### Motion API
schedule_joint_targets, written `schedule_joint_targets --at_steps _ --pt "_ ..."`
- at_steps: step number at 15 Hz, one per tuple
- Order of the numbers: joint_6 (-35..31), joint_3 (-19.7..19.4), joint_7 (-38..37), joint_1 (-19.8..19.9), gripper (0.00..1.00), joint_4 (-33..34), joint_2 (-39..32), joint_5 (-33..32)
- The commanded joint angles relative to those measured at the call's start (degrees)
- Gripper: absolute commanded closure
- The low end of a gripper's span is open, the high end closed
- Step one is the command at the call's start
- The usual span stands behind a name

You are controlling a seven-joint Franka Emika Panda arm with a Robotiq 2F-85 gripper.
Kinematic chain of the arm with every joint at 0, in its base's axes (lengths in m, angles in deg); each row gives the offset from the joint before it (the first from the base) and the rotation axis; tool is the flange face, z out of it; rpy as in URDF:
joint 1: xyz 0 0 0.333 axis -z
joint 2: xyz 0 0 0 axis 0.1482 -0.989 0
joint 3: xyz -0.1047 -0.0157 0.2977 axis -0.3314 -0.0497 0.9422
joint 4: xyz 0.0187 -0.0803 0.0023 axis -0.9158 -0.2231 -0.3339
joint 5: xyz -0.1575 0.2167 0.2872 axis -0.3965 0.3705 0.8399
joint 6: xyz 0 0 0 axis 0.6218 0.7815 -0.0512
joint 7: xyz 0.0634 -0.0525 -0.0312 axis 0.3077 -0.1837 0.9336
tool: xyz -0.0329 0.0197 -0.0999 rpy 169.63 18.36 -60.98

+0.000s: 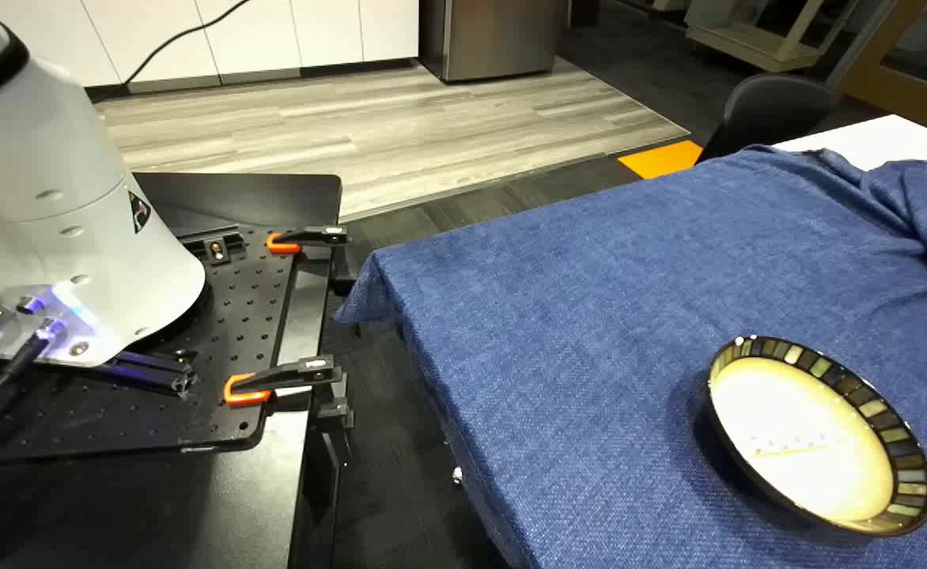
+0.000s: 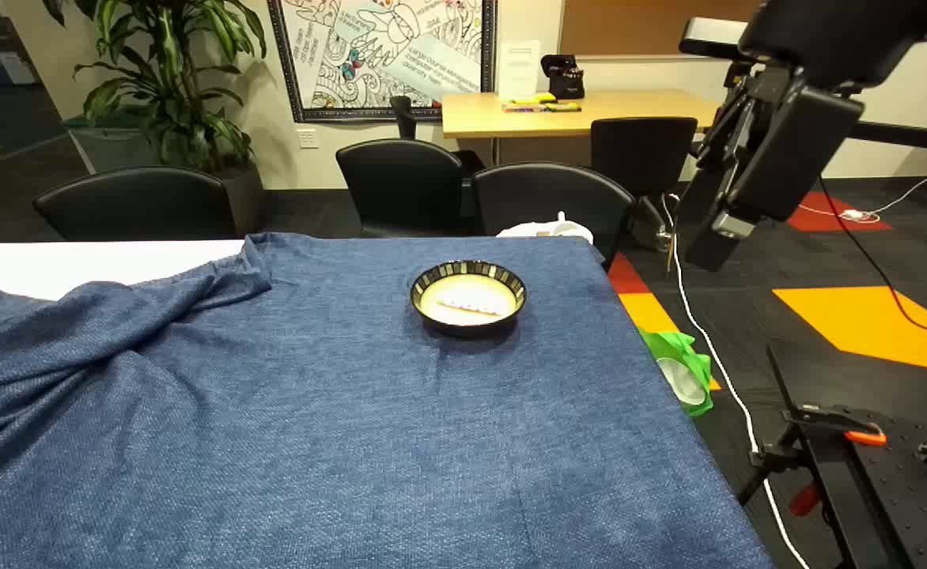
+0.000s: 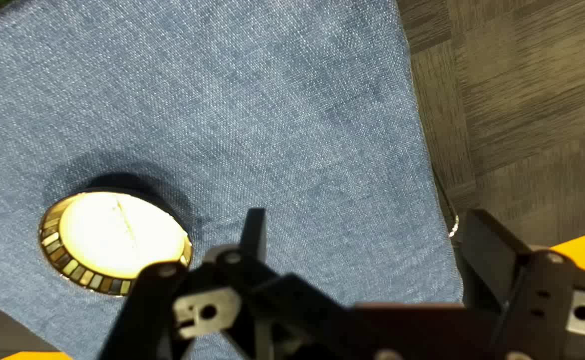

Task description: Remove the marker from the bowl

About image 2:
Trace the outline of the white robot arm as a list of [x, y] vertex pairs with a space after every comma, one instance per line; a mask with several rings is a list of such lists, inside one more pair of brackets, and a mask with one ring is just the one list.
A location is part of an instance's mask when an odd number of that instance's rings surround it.
[[675, 252], [719, 271], [760, 221], [788, 221], [843, 138], [927, 150], [927, 128], [872, 122], [858, 91], [927, 42], [927, 0], [766, 0], [747, 36], [791, 43], [784, 100], [725, 100], [675, 205]]

